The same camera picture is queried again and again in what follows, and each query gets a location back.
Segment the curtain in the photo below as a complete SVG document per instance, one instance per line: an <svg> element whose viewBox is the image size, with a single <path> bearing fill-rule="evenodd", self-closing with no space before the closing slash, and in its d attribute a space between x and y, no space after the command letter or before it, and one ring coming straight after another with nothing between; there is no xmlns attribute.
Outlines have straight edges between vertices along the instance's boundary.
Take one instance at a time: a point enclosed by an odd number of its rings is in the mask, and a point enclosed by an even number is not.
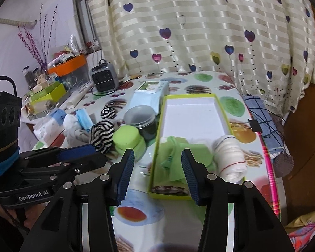
<svg viewBox="0 0 315 252"><path fill-rule="evenodd" d="M223 71L273 113L295 111L315 83L309 0L88 0L119 76Z"/></svg>

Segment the wall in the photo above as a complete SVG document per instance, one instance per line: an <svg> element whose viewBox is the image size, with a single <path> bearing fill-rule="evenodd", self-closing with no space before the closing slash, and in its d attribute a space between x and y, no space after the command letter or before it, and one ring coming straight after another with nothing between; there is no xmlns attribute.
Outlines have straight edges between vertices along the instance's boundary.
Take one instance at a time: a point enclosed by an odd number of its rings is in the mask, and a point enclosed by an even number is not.
<svg viewBox="0 0 315 252"><path fill-rule="evenodd" d="M79 41L72 0L5 0L0 7L0 18L20 21L37 19L38 23L31 33L35 39L39 39L39 9L41 4L43 4L43 12L48 14L48 28L55 6L58 5L50 47L66 44L71 34L74 34ZM17 85L18 95L21 97L28 91L22 69L27 65L34 69L38 67L38 64L18 37L18 32L17 27L0 24L0 75L13 78ZM92 67L92 55L88 57L88 62L89 66ZM6 81L0 82L0 91L13 93L11 85Z"/></svg>
<svg viewBox="0 0 315 252"><path fill-rule="evenodd" d="M284 179L291 221L315 210L315 85L310 85L297 111L289 115L285 138L295 162Z"/></svg>

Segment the window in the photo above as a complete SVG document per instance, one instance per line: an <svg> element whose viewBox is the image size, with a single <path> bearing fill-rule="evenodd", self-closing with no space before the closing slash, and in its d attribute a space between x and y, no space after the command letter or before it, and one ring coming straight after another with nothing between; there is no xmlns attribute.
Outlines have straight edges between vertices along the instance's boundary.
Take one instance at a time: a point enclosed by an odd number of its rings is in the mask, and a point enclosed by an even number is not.
<svg viewBox="0 0 315 252"><path fill-rule="evenodd" d="M78 29L78 33L81 39L81 43L85 46L86 53L92 53L94 49L100 50L101 45L96 33L96 29L93 25L91 12L89 9L87 0L73 0L75 21Z"/></svg>

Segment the green cloth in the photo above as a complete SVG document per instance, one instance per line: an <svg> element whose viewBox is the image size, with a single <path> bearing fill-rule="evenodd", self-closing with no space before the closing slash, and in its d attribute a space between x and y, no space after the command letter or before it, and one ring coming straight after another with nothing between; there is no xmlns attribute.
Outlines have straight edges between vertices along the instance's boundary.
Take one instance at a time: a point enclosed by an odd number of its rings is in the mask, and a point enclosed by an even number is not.
<svg viewBox="0 0 315 252"><path fill-rule="evenodd" d="M213 156L206 145L189 144L185 138L170 136L159 145L154 168L154 186L187 187L182 168L181 155L184 149L190 149L195 160L211 170L214 168Z"/></svg>

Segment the white wall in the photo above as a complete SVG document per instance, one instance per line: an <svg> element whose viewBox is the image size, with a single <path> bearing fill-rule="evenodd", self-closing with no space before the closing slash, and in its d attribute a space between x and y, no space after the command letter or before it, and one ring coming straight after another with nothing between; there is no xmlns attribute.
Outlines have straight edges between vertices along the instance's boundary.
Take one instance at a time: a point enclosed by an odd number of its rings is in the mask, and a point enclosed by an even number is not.
<svg viewBox="0 0 315 252"><path fill-rule="evenodd" d="M48 14L49 27L55 6L58 5L50 46L64 45L71 34L74 34L79 41L72 0L5 0L0 7L0 18L19 21L37 19L38 23L31 33L35 39L39 40L39 9L42 3L43 14ZM7 75L15 81L18 96L21 97L28 91L22 69L27 65L35 69L38 64L18 37L18 32L17 27L0 24L0 75ZM91 61L92 56L89 56L89 66L93 67ZM0 82L0 91L13 93L11 85L6 81Z"/></svg>

